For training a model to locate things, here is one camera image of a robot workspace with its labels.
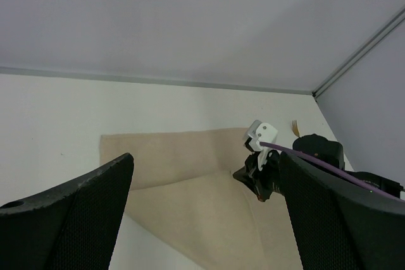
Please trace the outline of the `gold fork green handle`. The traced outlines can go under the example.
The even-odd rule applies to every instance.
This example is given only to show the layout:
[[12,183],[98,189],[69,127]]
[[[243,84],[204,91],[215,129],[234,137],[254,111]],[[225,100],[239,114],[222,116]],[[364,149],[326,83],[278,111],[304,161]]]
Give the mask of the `gold fork green handle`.
[[299,132],[299,127],[298,127],[298,124],[297,124],[297,120],[292,120],[291,127],[292,127],[292,132],[293,132],[293,134],[294,134],[297,138],[299,138],[299,137],[301,136],[301,134],[300,134],[300,132]]

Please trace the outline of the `beige cloth napkin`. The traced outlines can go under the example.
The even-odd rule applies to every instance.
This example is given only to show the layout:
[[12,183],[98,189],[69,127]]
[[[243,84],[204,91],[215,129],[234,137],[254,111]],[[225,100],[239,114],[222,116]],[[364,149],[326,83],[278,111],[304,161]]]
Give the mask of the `beige cloth napkin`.
[[301,269],[285,199],[260,202],[232,173],[244,128],[104,135],[100,162],[130,153],[126,213],[205,269]]

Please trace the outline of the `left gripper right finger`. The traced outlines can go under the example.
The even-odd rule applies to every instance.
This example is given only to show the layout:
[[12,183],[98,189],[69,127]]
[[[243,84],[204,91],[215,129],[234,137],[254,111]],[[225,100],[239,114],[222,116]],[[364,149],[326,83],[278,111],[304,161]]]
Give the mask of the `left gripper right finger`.
[[281,189],[304,269],[404,269],[404,201],[282,153]]

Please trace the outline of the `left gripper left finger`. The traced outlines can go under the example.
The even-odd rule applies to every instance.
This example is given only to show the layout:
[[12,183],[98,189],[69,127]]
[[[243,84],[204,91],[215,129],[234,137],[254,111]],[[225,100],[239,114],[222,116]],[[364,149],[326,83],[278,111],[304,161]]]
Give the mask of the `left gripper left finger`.
[[126,153],[1,206],[1,269],[108,269],[133,172]]

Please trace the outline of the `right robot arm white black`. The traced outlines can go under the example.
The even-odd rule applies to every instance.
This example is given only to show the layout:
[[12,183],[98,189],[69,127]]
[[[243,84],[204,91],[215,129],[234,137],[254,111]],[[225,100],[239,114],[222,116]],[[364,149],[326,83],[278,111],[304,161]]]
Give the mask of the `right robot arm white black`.
[[317,134],[297,138],[292,148],[258,141],[257,147],[251,146],[249,138],[245,147],[251,155],[244,166],[233,174],[233,178],[243,183],[264,202],[275,192],[283,194],[280,179],[280,153],[289,152],[310,165],[355,185],[367,184],[390,197],[404,198],[404,186],[400,183],[369,172],[355,172],[345,169],[344,148],[342,144],[331,141]]

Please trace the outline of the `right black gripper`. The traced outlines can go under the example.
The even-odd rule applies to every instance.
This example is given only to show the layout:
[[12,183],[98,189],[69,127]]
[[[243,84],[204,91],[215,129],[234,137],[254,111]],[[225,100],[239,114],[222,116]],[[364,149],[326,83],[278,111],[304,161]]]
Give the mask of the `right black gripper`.
[[277,151],[269,151],[261,170],[259,170],[258,156],[259,152],[248,156],[244,166],[233,173],[233,178],[250,189],[260,202],[267,201],[272,193],[284,195],[280,188],[280,154]]

